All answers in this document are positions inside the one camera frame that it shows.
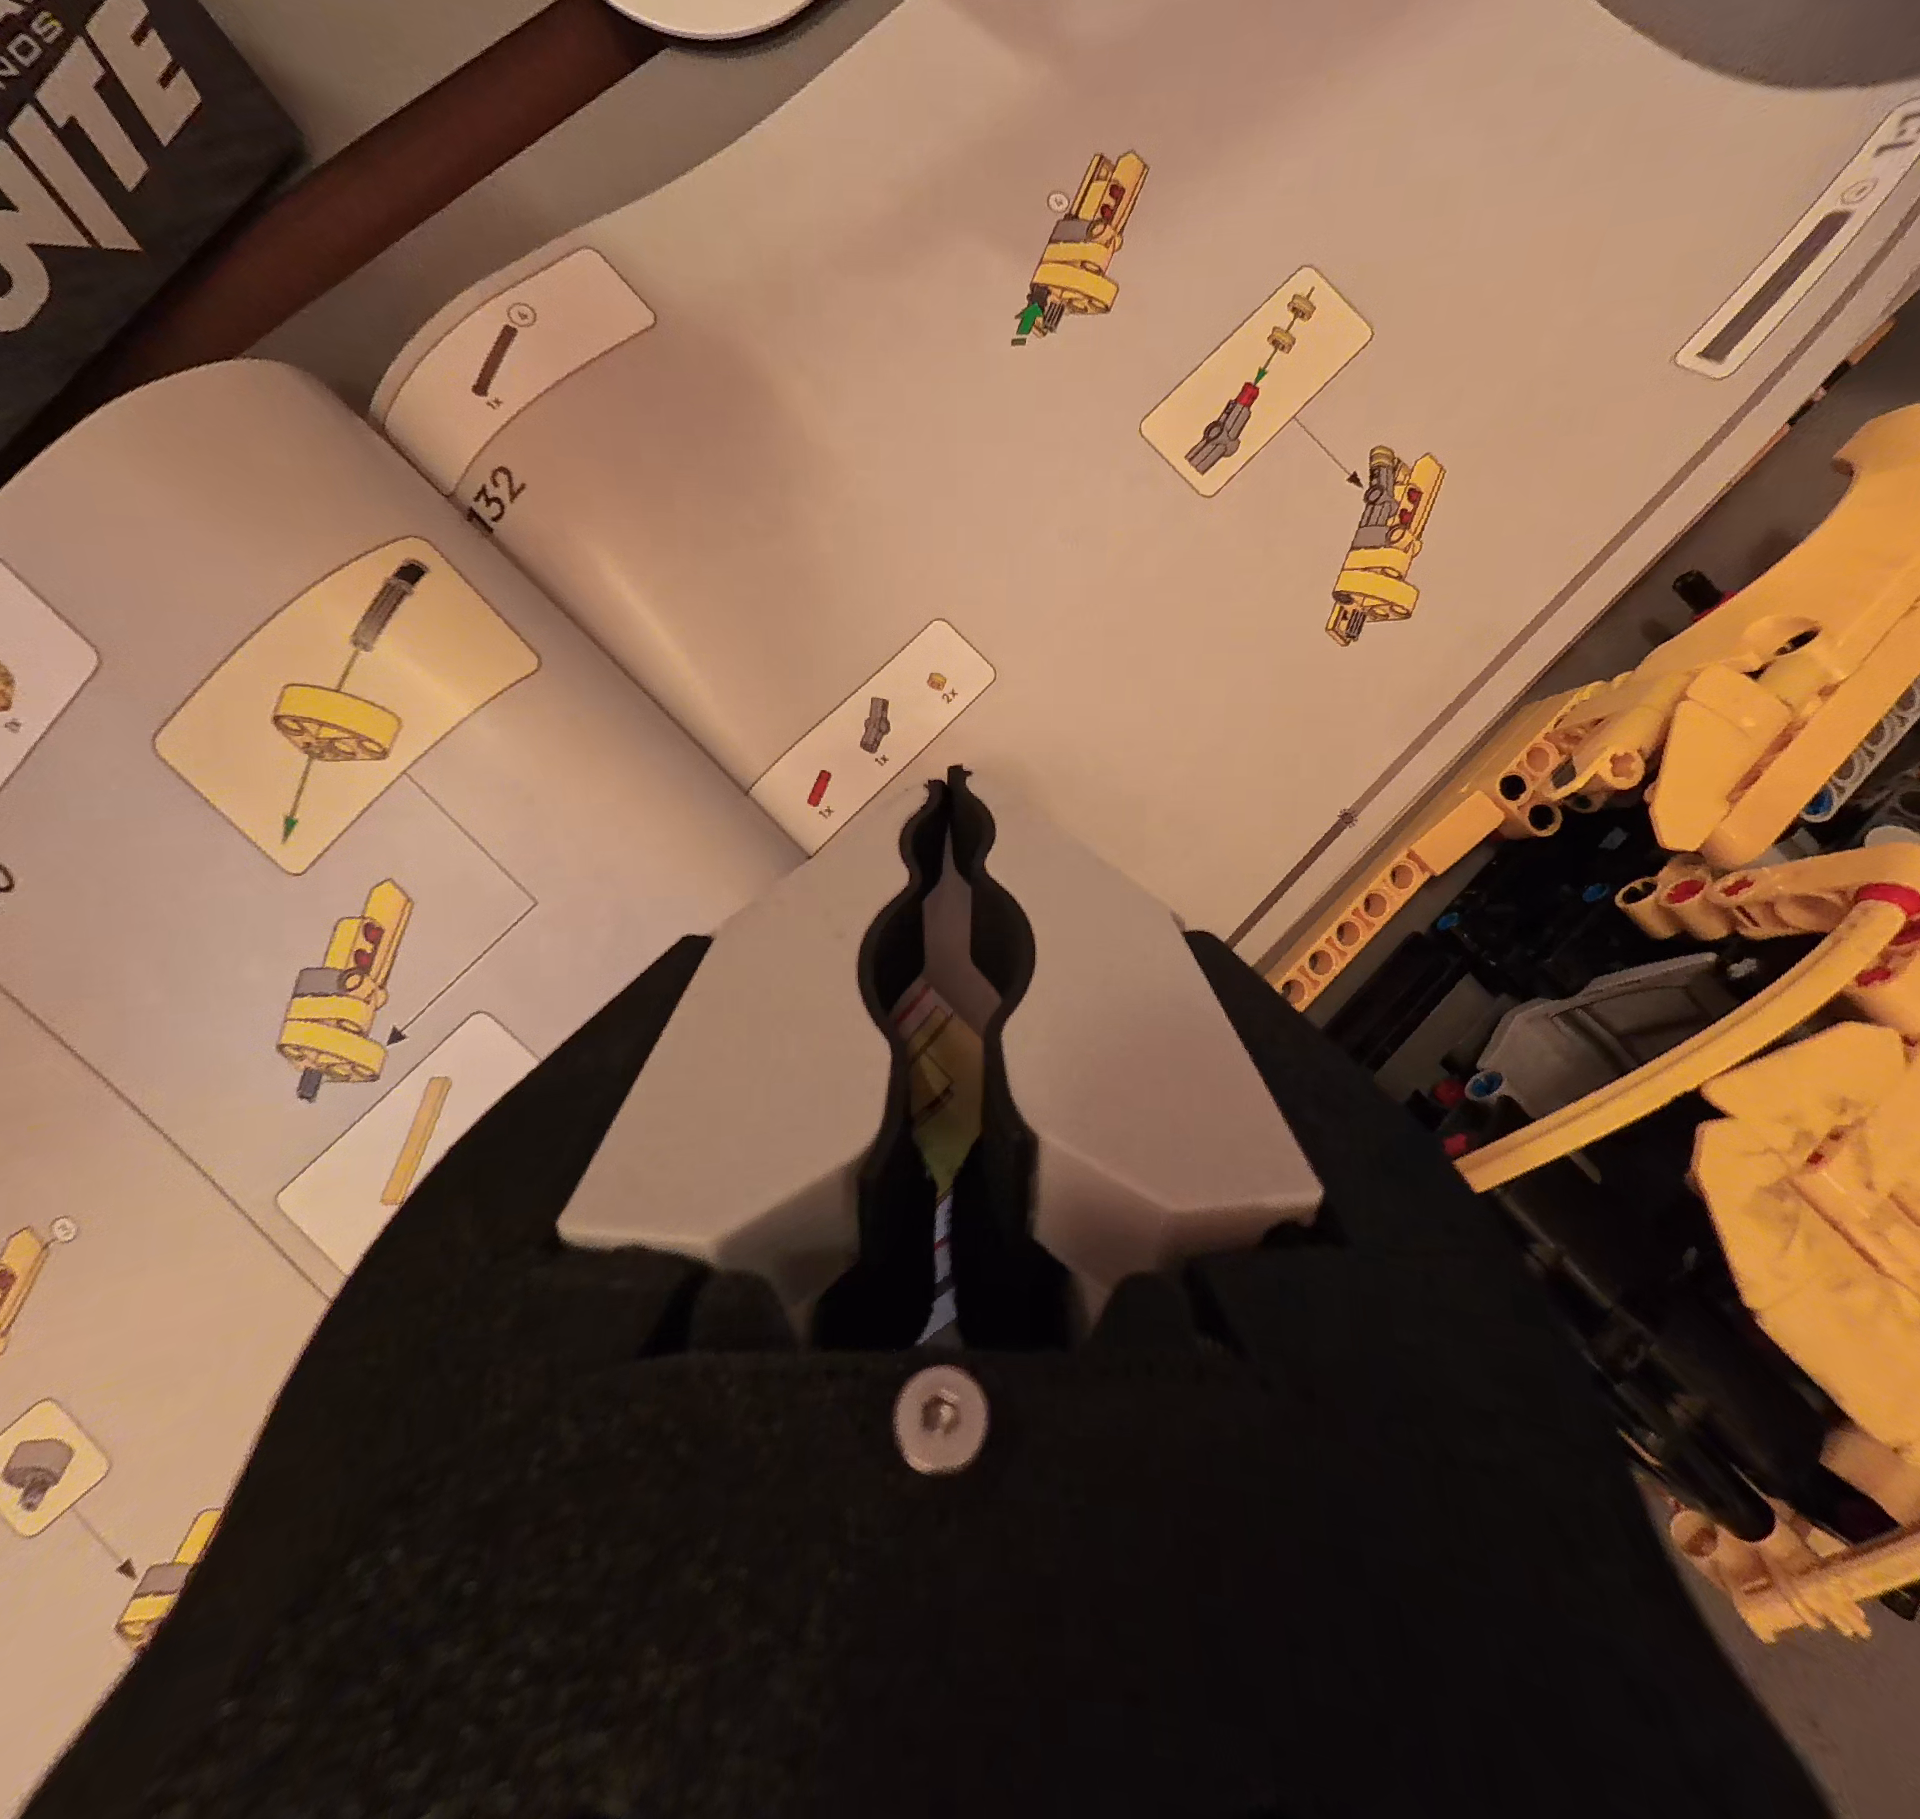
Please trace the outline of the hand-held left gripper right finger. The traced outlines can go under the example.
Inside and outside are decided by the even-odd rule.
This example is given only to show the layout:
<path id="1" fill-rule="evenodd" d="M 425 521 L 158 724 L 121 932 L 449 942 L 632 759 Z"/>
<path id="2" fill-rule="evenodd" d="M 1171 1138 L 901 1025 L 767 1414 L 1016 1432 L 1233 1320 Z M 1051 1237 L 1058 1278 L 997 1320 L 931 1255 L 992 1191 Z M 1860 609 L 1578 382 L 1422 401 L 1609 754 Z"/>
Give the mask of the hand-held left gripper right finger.
<path id="1" fill-rule="evenodd" d="M 1068 1348 L 1127 1278 L 1313 1220 L 1322 1183 L 1173 909 L 961 765 L 947 993 L 982 1052 L 949 1223 L 967 1348 Z"/>

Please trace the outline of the building instruction booklet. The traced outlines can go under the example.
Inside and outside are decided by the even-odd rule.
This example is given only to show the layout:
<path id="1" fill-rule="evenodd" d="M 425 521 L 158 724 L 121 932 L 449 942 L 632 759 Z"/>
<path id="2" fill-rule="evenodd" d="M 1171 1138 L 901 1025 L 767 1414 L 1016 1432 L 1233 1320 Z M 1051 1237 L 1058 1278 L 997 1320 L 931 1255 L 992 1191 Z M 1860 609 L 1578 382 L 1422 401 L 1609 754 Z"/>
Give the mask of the building instruction booklet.
<path id="1" fill-rule="evenodd" d="M 3 489 L 3 1814 L 1821 1814 L 1543 1291 L 1250 963 L 1916 285 L 1916 0 L 907 0 Z M 967 1348 L 559 1238 L 961 765 L 1312 1221 Z"/>

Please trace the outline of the yellow brick car model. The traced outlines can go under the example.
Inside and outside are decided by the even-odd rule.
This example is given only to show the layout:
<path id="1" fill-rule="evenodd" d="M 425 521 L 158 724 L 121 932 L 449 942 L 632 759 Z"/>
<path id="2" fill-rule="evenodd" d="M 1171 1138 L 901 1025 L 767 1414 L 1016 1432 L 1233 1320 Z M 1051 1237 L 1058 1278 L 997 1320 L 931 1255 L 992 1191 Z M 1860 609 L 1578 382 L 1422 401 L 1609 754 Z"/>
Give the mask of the yellow brick car model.
<path id="1" fill-rule="evenodd" d="M 1745 1628 L 1864 1638 L 1918 1578 L 1918 408 L 1823 521 L 1639 666 L 1512 710 L 1262 963 L 1305 1010 L 1475 849 L 1336 1038 L 1548 1291 L 1669 1531 Z"/>

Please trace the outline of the brown wooden strip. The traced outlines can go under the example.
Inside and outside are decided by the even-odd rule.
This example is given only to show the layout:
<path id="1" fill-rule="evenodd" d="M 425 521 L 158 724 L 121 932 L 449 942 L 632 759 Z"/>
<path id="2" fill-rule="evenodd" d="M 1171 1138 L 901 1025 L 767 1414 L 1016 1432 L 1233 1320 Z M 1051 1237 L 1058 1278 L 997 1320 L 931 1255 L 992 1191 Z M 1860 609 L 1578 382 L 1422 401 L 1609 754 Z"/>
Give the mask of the brown wooden strip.
<path id="1" fill-rule="evenodd" d="M 669 37 L 606 0 L 556 0 L 340 153 L 259 194 L 172 275 L 46 422 L 234 358 L 635 74 Z"/>

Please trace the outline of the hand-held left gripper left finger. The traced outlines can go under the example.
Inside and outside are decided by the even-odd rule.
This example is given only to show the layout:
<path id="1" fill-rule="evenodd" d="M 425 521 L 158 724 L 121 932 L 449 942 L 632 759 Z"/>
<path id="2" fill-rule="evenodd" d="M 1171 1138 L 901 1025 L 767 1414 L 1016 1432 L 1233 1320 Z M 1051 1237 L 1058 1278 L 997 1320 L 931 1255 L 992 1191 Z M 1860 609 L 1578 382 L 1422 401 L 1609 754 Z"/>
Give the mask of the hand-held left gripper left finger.
<path id="1" fill-rule="evenodd" d="M 961 1161 L 961 998 L 927 955 L 951 787 L 885 802 L 722 921 L 559 1218 L 763 1280 L 826 1348 L 907 1348 Z"/>

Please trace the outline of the dark car set box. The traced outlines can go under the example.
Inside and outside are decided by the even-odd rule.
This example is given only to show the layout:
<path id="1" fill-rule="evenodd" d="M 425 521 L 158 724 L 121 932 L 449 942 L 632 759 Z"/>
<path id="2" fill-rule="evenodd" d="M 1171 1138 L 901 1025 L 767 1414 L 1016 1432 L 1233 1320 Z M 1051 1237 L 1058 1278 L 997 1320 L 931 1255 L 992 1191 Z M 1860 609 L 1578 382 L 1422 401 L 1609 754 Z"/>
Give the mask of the dark car set box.
<path id="1" fill-rule="evenodd" d="M 3 445 L 300 147 L 198 0 L 2 0 Z"/>

